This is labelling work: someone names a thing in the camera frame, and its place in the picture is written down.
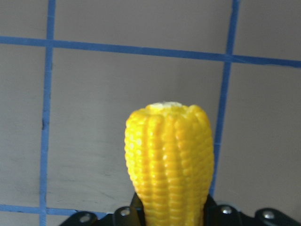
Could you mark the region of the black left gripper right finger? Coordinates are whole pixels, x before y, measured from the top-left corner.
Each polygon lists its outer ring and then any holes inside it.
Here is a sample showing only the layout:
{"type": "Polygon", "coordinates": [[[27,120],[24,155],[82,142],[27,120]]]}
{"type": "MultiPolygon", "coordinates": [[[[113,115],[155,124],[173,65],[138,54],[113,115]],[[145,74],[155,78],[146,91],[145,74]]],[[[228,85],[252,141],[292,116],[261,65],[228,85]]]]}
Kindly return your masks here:
{"type": "Polygon", "coordinates": [[[215,208],[217,207],[217,204],[213,197],[209,194],[207,196],[204,210],[203,210],[203,226],[214,226],[215,220],[214,220],[214,212],[215,208]]]}

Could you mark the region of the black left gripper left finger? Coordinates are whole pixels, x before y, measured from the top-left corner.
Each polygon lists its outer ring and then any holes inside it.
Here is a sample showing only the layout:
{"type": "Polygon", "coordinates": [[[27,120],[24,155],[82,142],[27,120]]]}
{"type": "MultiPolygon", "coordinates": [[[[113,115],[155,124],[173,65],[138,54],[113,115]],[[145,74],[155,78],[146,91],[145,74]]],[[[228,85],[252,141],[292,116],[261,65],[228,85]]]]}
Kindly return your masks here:
{"type": "Polygon", "coordinates": [[[130,203],[130,207],[133,207],[136,210],[137,218],[139,220],[140,225],[146,226],[143,204],[140,198],[138,197],[137,193],[134,193],[130,203]]]}

